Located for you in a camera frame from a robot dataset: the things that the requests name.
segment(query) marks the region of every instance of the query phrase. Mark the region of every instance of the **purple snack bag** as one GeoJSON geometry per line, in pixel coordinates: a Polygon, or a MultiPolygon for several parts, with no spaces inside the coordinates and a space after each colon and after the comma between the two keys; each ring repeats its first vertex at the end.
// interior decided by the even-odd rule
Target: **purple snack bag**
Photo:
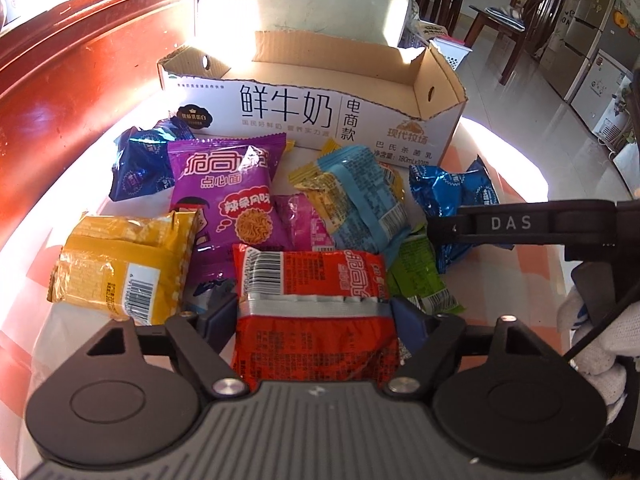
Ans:
{"type": "Polygon", "coordinates": [[[335,243],[304,193],[274,195],[273,205],[296,251],[334,251],[335,243]]]}
{"type": "Polygon", "coordinates": [[[269,191],[285,143],[286,134],[277,134],[170,144],[175,178],[171,210],[198,210],[188,282],[234,278],[236,243],[291,249],[269,191]]]}

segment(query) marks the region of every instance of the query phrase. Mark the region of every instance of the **cardboard box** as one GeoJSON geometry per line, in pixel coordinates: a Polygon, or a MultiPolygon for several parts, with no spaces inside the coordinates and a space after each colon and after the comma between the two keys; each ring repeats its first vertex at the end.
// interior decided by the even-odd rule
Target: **cardboard box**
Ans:
{"type": "Polygon", "coordinates": [[[180,99],[172,111],[194,133],[285,131],[304,148],[333,137],[398,166],[441,161],[467,99],[435,48],[401,52],[303,31],[256,32],[255,42],[242,66],[192,46],[158,62],[162,87],[180,99]]]}

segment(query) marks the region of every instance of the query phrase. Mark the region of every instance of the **snack bag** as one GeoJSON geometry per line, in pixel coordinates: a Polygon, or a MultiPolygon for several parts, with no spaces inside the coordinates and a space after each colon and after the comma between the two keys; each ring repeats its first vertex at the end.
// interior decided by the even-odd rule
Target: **snack bag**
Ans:
{"type": "Polygon", "coordinates": [[[273,205],[296,251],[333,251],[335,243],[303,193],[274,195],[273,205]]]}
{"type": "Polygon", "coordinates": [[[173,186],[167,144],[193,138],[187,123],[178,117],[158,121],[152,130],[133,126],[123,132],[116,140],[118,154],[111,168],[113,182],[109,198],[118,202],[173,186]]]}
{"type": "Polygon", "coordinates": [[[85,216],[66,240],[47,301],[162,324],[178,311],[195,235],[195,213],[158,218],[85,216]]]}
{"type": "MultiPolygon", "coordinates": [[[[411,194],[429,216],[453,216],[462,205],[493,205],[498,203],[482,159],[478,157],[465,173],[447,173],[437,166],[411,166],[409,169],[411,194]]],[[[459,260],[472,244],[446,244],[436,247],[438,272],[459,260]]]]}
{"type": "Polygon", "coordinates": [[[172,210],[196,210],[189,282],[234,278],[232,246],[289,250],[269,188],[286,136],[172,142],[172,210]]]}
{"type": "Polygon", "coordinates": [[[324,221],[338,249],[385,257],[389,267],[409,234],[404,205],[365,146],[347,146],[289,175],[324,221]]]}
{"type": "Polygon", "coordinates": [[[438,270],[424,226],[409,235],[387,271],[390,296],[410,298],[426,314],[459,314],[464,308],[449,292],[438,270]]]}
{"type": "Polygon", "coordinates": [[[232,367],[253,390],[260,380],[383,384],[398,366],[388,303],[252,293],[239,304],[232,367]]]}
{"type": "MultiPolygon", "coordinates": [[[[320,149],[320,156],[328,155],[336,150],[340,150],[341,145],[335,142],[334,139],[328,139],[320,149]]],[[[394,192],[394,195],[400,202],[404,202],[404,182],[402,176],[398,173],[396,168],[392,168],[390,165],[384,162],[378,161],[378,165],[382,168],[385,175],[385,182],[394,192]]]]}
{"type": "Polygon", "coordinates": [[[277,253],[234,246],[238,296],[298,294],[388,298],[382,257],[361,251],[277,253]]]}

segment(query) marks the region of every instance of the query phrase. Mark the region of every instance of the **white plastic basket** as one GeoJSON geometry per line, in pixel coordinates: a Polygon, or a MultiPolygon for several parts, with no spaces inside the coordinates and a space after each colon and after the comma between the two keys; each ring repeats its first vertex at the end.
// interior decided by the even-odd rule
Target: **white plastic basket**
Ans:
{"type": "Polygon", "coordinates": [[[431,43],[433,43],[445,59],[449,61],[453,70],[457,69],[462,60],[465,59],[465,56],[471,52],[468,46],[447,41],[444,38],[433,38],[431,43]]]}

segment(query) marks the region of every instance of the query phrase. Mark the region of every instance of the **metal screw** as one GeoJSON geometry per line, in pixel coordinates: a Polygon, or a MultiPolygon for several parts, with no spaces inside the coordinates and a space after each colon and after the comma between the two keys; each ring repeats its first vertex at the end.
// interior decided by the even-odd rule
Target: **metal screw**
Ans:
{"type": "Polygon", "coordinates": [[[412,377],[394,377],[387,386],[395,394],[412,394],[420,388],[420,383],[412,377]]]}
{"type": "Polygon", "coordinates": [[[213,383],[212,389],[215,393],[225,397],[237,397],[238,395],[244,394],[246,391],[246,384],[244,384],[240,379],[227,377],[213,383]]]}

